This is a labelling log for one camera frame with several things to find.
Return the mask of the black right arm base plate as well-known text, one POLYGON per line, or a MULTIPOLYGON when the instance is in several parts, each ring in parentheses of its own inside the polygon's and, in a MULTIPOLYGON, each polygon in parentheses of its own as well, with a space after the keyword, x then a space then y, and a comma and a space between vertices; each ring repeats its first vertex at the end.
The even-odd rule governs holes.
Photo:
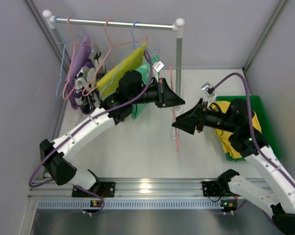
POLYGON ((230 182, 202 181, 201 186, 205 197, 232 197, 236 195, 230 190, 230 182))

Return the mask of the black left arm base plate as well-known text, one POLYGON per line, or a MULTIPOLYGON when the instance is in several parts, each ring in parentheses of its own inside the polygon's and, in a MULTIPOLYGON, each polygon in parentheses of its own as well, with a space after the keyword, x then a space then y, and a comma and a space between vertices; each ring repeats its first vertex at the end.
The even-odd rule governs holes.
POLYGON ((115 196, 115 182, 97 182, 90 189, 78 189, 77 187, 73 187, 72 197, 93 197, 89 192, 96 194, 99 197, 112 198, 115 196))

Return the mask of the pink hanger of yellow trousers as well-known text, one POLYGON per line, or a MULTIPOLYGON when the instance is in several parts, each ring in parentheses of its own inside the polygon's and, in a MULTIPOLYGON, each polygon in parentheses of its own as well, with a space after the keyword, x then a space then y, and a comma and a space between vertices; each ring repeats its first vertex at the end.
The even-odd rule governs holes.
MULTIPOLYGON (((169 74, 170 74, 170 87, 171 87, 171 91, 172 91, 171 102, 173 104, 175 104, 176 94, 173 91, 174 87, 173 87, 172 64, 170 64, 170 66, 169 66, 169 74)), ((173 120, 173 122, 176 121, 176 110, 174 107, 172 107, 172 120, 173 120)), ((178 138, 178 130, 175 127, 172 127, 171 139, 173 141, 175 141, 175 149, 176 149, 176 152, 178 153, 179 152, 179 138, 178 138)))

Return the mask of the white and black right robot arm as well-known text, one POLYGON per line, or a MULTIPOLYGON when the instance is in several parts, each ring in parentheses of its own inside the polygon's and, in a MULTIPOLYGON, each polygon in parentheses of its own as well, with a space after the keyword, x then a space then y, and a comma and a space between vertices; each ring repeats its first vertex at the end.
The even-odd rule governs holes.
POLYGON ((266 191, 229 169, 217 179, 223 193, 242 196, 265 212, 282 233, 295 235, 295 180, 264 135, 253 127, 253 117, 248 100, 232 100, 223 113, 209 109, 201 99, 178 116, 172 126, 189 134, 201 132, 205 126, 229 132, 230 145, 258 171, 271 190, 266 191))

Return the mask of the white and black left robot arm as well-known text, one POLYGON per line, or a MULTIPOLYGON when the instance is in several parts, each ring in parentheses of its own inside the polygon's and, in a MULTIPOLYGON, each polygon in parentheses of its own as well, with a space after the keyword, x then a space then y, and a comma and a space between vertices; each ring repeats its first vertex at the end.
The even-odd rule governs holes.
POLYGON ((91 189, 98 185, 97 176, 90 170, 74 166, 73 159, 88 143, 106 130, 118 125, 133 112, 133 105, 154 103, 158 108, 185 104, 175 94, 166 79, 151 76, 145 85, 136 70, 127 71, 119 80, 117 90, 74 129, 53 141, 43 140, 40 157, 43 167, 57 185, 77 185, 91 189))

